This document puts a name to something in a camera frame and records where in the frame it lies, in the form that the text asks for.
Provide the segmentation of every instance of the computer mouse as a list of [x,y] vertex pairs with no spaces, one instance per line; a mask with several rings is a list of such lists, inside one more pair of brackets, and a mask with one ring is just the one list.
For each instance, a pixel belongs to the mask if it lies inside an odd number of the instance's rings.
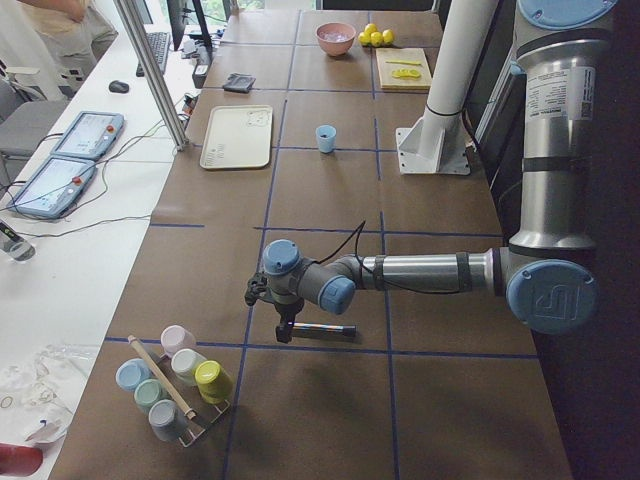
[[120,80],[114,80],[109,84],[109,91],[113,93],[127,93],[129,91],[129,84],[121,82]]

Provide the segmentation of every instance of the lemon pile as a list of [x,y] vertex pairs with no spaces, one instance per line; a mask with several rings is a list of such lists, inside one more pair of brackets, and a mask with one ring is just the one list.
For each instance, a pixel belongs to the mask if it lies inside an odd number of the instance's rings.
[[387,29],[383,32],[378,31],[375,23],[369,23],[364,30],[358,34],[358,40],[363,47],[384,47],[393,44],[395,35],[393,30]]

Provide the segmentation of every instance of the table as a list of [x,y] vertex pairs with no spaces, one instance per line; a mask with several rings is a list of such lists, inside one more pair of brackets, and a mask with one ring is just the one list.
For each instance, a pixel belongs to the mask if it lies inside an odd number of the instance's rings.
[[[359,292],[340,318],[357,342],[286,346],[270,306],[244,305],[277,238],[321,258],[366,219],[362,255],[501,244],[478,165],[469,177],[399,174],[395,128],[415,122],[426,95],[380,91],[368,49],[327,57],[313,33],[330,21],[393,28],[435,66],[442,32],[429,13],[231,18],[187,130],[194,145],[173,162],[52,479],[571,478],[530,333],[502,299]],[[250,94],[220,88],[233,72],[256,76]],[[271,163],[203,171],[211,108],[251,104],[274,109]],[[338,130],[331,155],[315,149],[323,123]],[[298,319],[336,323],[313,306]],[[134,356],[126,337],[159,351],[170,324],[236,380],[233,409],[189,449],[158,441],[113,381]]]
[[[122,113],[125,128],[109,154],[129,139],[145,134],[161,120],[146,79],[135,76],[137,58],[125,34],[109,51],[75,95],[52,132],[63,132],[83,110]],[[197,94],[191,80],[193,66],[171,53],[165,79],[174,102],[185,93]],[[111,80],[129,83],[126,95],[108,92]],[[46,141],[21,172],[26,180],[44,161],[55,140]],[[0,304],[2,367],[30,362],[47,345],[94,345],[102,343],[127,276],[149,225],[152,212],[174,159],[174,146],[166,129],[143,139],[108,163],[108,191],[91,205],[65,220],[40,222],[1,211],[0,217],[19,232],[62,234],[96,222],[133,217],[88,228],[60,238],[26,237],[36,255],[17,263],[0,257]],[[94,182],[81,201],[105,190],[99,167]],[[2,200],[6,205],[8,196]],[[18,432],[0,430],[0,441],[21,444]],[[47,478],[60,445],[47,452],[41,469],[31,478]]]

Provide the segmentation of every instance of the red can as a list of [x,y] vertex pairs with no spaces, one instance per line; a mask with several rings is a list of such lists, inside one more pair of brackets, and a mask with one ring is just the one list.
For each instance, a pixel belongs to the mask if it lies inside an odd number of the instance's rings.
[[0,475],[28,477],[42,465],[42,450],[0,443]]

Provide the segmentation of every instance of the bowl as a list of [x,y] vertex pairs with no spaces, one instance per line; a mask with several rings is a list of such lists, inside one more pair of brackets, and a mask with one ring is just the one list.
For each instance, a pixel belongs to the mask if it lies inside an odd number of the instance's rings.
[[344,55],[353,45],[356,29],[348,23],[325,23],[316,30],[318,45],[327,55]]

